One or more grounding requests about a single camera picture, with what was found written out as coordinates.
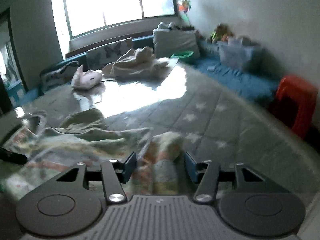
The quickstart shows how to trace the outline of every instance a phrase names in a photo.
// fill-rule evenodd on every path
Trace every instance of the red stool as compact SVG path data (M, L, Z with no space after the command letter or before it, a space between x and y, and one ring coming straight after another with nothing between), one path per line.
M295 134L304 138L316 108L318 89L294 75L285 76L276 93L273 115Z

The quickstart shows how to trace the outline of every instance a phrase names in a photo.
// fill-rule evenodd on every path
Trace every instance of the gray pillow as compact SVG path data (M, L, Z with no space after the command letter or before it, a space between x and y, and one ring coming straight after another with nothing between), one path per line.
M193 58L200 57L194 31L153 30L153 44L157 58L171 57L174 53L191 50Z

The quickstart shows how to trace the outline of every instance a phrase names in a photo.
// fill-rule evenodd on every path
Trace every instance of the clear plastic box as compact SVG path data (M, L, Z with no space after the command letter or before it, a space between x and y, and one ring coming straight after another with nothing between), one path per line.
M252 71L259 67L262 59L261 46L228 45L218 41L221 65L242 71Z

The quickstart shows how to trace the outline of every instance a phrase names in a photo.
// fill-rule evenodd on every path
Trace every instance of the screw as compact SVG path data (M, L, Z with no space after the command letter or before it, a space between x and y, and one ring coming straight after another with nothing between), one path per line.
M196 200L202 203L209 202L212 200L212 197L208 194L199 194L196 196Z
M120 202L120 201L124 200L124 196L119 193L114 193L109 196L109 200L112 202Z

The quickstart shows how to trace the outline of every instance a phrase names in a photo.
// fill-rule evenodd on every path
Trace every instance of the mattress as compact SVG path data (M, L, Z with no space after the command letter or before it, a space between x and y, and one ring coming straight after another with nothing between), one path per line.
M263 108L198 70L178 63L161 83L101 86L81 93L62 86L23 109L46 110L48 124L57 127L69 114L97 108L109 130L150 127L152 135L178 132L184 138L183 150L197 160L214 160L222 168L246 163L296 193L306 207L319 191L317 152ZM179 194L194 192L179 160L176 165Z

